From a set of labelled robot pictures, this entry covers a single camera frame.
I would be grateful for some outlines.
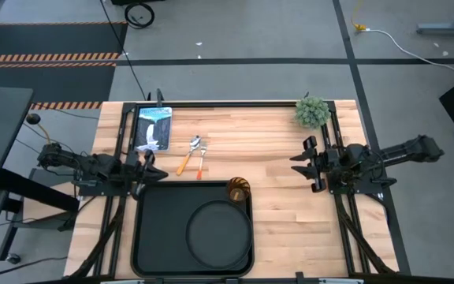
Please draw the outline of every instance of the potted plant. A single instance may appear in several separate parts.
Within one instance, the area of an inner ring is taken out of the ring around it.
[[[309,96],[309,92],[296,103],[296,121],[303,127],[318,129],[330,118],[329,106],[323,99]]]

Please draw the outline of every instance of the concrete floor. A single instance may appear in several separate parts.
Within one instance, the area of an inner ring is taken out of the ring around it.
[[[355,0],[340,1],[346,22]],[[152,2],[155,23],[129,29],[132,60],[181,58],[346,58],[329,0],[166,0]],[[107,4],[112,21],[123,9]],[[357,21],[390,32],[406,49],[428,58],[454,58],[454,38],[420,36],[418,23],[454,18],[454,1],[365,0]],[[104,21],[96,1],[6,0],[0,22]],[[357,58],[406,58],[383,35],[354,35]],[[146,92],[161,88],[171,99],[298,99],[306,91],[325,99],[356,99],[348,65],[137,66]],[[437,98],[454,85],[454,73],[430,65],[361,65],[360,76],[381,147],[428,134],[446,155],[435,164],[404,164],[388,170],[398,179],[393,199],[413,275],[454,278],[454,125]],[[128,67],[117,67],[110,100],[141,99]],[[98,110],[77,110],[99,115]],[[41,111],[50,135],[75,151],[89,151],[95,121]],[[19,139],[34,148],[41,138],[26,128]],[[6,168],[27,175],[36,153],[15,144]],[[3,227],[0,227],[0,242]],[[65,256],[71,233],[20,230],[12,251],[24,263]],[[62,276],[63,262],[41,263],[0,276],[0,282],[36,282]],[[10,267],[0,263],[0,270]]]

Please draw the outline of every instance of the orange and black striped tape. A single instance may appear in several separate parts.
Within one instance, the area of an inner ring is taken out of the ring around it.
[[[32,110],[97,110],[102,102],[53,102],[33,103]]]
[[[0,68],[44,68],[44,67],[85,67],[85,66],[113,66],[112,62],[85,62],[85,63],[36,63],[36,64],[0,64]]]
[[[100,22],[65,22],[65,23],[0,23],[0,25],[60,25],[60,24],[110,24],[107,21]],[[112,21],[111,24],[127,24],[126,21]]]
[[[75,54],[0,54],[0,62],[114,60],[119,56],[120,54],[117,52],[88,52]]]

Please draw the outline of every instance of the wooden table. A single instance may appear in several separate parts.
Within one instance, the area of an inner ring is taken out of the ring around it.
[[[344,144],[365,144],[355,101],[335,103]],[[122,104],[102,105],[92,153],[114,153]],[[292,107],[174,108],[170,150],[157,154],[155,165],[169,173],[167,181],[195,180],[199,167],[197,152],[180,177],[175,173],[189,149],[189,140],[200,135],[208,143],[203,180],[241,176],[250,182],[255,264],[245,278],[294,278],[296,271],[302,271],[305,277],[348,275],[333,197],[327,191],[313,193],[311,182],[290,169],[296,162],[288,159],[302,152],[302,142],[310,135],[317,137],[318,149],[323,149],[321,132],[299,127],[293,121],[294,113]],[[124,151],[127,151],[130,121],[128,119]],[[383,207],[366,196],[357,196],[356,200],[365,238],[385,263],[396,270]],[[78,216],[65,275],[80,266],[99,239],[105,202],[106,198],[99,196]],[[128,198],[117,279],[138,278],[130,265],[135,212],[136,201]],[[350,240],[355,269],[360,271],[357,247],[352,237]],[[108,271],[111,248],[108,243],[102,274]]]

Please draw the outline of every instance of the black tray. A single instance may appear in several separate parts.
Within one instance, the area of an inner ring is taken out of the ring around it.
[[[131,255],[134,273],[142,278],[224,278],[247,274],[255,260],[253,245],[236,266],[215,270],[204,267],[194,259],[186,242],[187,223],[192,213],[206,202],[229,200],[227,183],[162,181],[148,186],[136,209]],[[239,206],[253,224],[251,197],[239,203]]]

